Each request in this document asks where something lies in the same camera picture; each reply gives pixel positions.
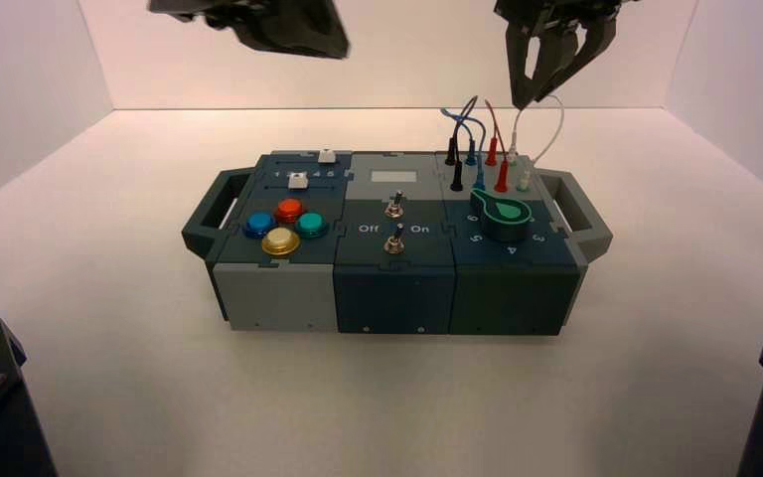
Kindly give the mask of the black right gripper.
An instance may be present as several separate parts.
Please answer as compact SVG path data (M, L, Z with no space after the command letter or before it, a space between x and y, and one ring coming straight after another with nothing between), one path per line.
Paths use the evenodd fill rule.
M618 14L625 0L499 0L494 12L509 24L506 50L513 105L526 109L541 101L570 78L603 54L617 32L615 19L590 19ZM542 28L557 27L541 39L546 49L546 70L542 79L538 71L526 73L532 38Z

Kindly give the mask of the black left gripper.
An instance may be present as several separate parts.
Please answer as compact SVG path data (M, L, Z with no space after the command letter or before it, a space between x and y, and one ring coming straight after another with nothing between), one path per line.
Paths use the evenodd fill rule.
M149 0L147 10L183 23L221 8L226 26L261 52L345 59L350 42L335 3L313 1Z

